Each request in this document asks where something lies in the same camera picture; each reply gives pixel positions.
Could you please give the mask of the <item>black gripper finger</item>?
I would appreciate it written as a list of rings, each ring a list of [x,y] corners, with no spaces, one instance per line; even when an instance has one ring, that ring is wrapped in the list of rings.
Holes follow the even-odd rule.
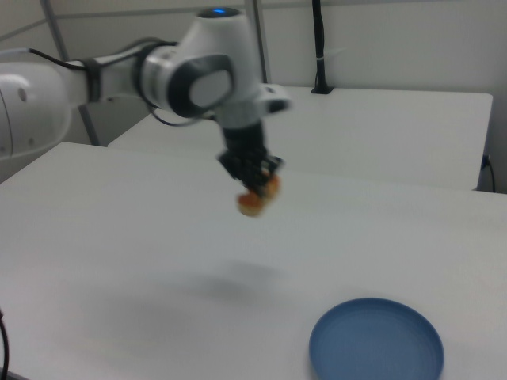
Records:
[[[261,162],[261,179],[264,186],[280,180],[278,172],[284,165],[284,160],[277,156],[267,155]]]
[[[258,173],[238,175],[237,180],[249,191],[258,197],[265,196],[265,177]]]

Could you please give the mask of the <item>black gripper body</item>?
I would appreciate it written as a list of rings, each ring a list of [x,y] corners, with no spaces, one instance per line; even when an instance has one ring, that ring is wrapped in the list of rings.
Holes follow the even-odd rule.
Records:
[[[261,162],[271,155],[265,146],[262,122],[238,129],[224,128],[225,150],[218,156],[219,163],[237,180],[238,175],[261,174]]]

